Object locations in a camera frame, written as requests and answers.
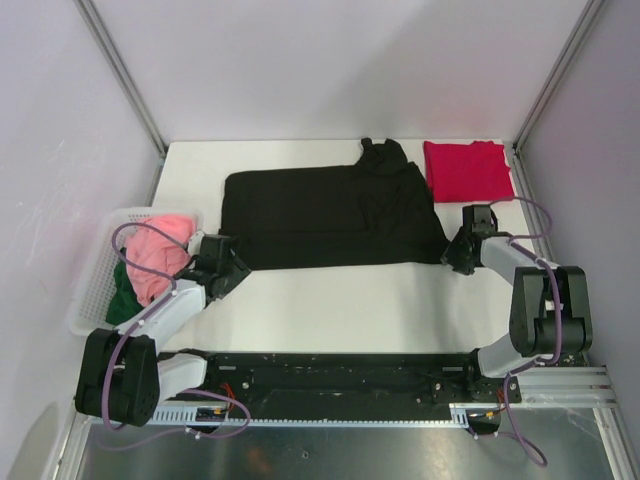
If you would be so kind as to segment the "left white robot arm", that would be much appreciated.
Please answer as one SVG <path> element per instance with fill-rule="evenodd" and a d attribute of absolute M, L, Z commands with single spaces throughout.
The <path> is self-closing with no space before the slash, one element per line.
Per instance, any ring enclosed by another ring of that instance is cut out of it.
<path fill-rule="evenodd" d="M 115 329 L 98 328 L 85 342 L 74 406 L 104 425 L 142 427 L 159 403 L 190 391 L 214 397 L 220 374 L 204 358 L 159 355 L 168 341 L 210 303 L 221 300 L 251 273 L 231 237 L 205 235 L 195 258 L 170 281 L 166 292 Z"/>

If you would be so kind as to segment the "black t-shirt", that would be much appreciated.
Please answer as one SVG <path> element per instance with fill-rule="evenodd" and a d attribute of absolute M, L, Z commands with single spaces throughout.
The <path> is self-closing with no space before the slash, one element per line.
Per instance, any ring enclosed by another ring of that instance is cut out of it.
<path fill-rule="evenodd" d="M 229 175 L 220 234 L 254 271 L 439 263 L 449 241 L 419 167 L 395 140 L 361 148 L 352 165 Z"/>

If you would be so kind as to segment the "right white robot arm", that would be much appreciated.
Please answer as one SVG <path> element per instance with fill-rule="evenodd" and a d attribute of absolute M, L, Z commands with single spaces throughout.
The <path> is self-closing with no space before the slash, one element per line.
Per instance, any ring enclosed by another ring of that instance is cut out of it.
<path fill-rule="evenodd" d="M 462 225 L 445 250 L 443 264 L 462 275 L 479 268 L 497 273 L 512 287 L 508 332 L 475 353 L 477 367 L 461 376 L 463 393 L 484 401 L 497 379 L 530 368 L 552 366 L 563 355 L 587 352 L 593 343 L 585 271 L 557 265 L 499 229 L 489 204 L 462 208 Z"/>

